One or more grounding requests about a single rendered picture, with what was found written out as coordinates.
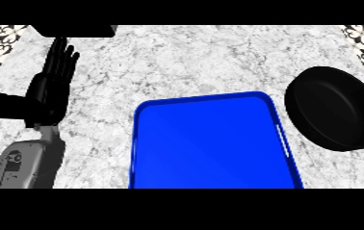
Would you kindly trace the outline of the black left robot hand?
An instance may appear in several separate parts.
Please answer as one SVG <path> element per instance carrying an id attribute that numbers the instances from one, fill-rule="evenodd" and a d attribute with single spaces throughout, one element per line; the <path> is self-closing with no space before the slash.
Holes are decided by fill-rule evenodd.
<path id="1" fill-rule="evenodd" d="M 43 70 L 32 77 L 25 96 L 0 93 L 0 118 L 22 119 L 27 128 L 56 126 L 68 107 L 69 84 L 80 53 L 56 38 Z"/>

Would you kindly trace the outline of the blue rectangular tray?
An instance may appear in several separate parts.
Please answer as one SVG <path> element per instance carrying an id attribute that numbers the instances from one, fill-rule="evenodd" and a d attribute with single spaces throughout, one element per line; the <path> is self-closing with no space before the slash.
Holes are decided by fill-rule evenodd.
<path id="1" fill-rule="evenodd" d="M 133 115 L 133 189 L 299 189 L 271 97 L 260 91 L 143 102 Z"/>

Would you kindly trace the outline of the black round pot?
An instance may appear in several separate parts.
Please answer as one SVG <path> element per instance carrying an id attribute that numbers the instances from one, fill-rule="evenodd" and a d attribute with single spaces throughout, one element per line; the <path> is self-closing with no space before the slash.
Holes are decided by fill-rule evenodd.
<path id="1" fill-rule="evenodd" d="M 308 68 L 287 86 L 284 106 L 312 143 L 339 152 L 364 149 L 364 83 L 349 73 Z"/>

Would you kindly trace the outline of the black appliance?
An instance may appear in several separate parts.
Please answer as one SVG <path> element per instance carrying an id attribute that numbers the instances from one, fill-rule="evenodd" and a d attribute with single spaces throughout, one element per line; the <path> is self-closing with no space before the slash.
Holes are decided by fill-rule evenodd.
<path id="1" fill-rule="evenodd" d="M 46 38 L 111 38 L 117 25 L 34 25 L 32 28 Z"/>

